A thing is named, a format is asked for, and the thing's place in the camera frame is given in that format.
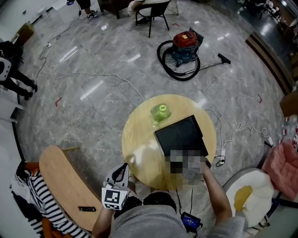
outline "green bottle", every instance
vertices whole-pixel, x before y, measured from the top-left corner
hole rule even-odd
[[[156,105],[155,107],[152,107],[150,112],[154,119],[153,125],[155,125],[155,126],[159,122],[165,120],[166,118],[168,118],[171,115],[171,112],[165,103],[161,103],[161,104]]]

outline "device screen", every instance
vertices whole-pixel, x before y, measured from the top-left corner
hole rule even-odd
[[[193,218],[190,218],[188,216],[184,216],[182,218],[182,222],[185,225],[191,226],[193,228],[198,228],[199,227],[199,221],[198,220],[194,220]]]

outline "remote control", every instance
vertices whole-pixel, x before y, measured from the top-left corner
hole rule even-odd
[[[96,208],[93,206],[78,206],[79,211],[81,212],[95,212]]]

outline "vacuum hose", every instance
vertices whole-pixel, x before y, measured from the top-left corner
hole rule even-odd
[[[193,73],[191,76],[189,76],[189,77],[186,77],[186,78],[180,78],[180,77],[178,77],[178,76],[184,76],[184,75],[186,75],[186,73],[177,73],[177,72],[171,70],[171,69],[166,65],[166,63],[165,63],[166,54],[171,54],[172,49],[171,49],[171,47],[168,48],[168,49],[166,49],[166,50],[163,52],[163,57],[160,56],[160,50],[161,50],[161,48],[162,48],[164,45],[169,44],[169,43],[173,43],[173,41],[172,41],[172,40],[167,40],[167,41],[161,43],[160,46],[157,48],[157,57],[158,57],[158,60],[159,60],[159,62],[163,65],[163,68],[164,68],[164,70],[167,72],[167,74],[168,74],[169,76],[171,76],[172,78],[174,78],[174,79],[176,79],[176,80],[179,80],[179,81],[188,81],[188,80],[192,79],[193,77],[195,77],[195,76],[197,75],[197,73],[199,72],[199,70],[200,70],[200,65],[201,65],[200,59],[199,59],[199,57],[197,56],[196,53],[194,53],[194,55],[196,56],[196,60],[197,60],[197,68],[196,68],[196,70],[194,71],[194,73]]]

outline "pink armchair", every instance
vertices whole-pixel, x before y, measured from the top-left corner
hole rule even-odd
[[[298,152],[291,140],[271,149],[262,170],[269,175],[279,191],[291,200],[295,199],[298,193]]]

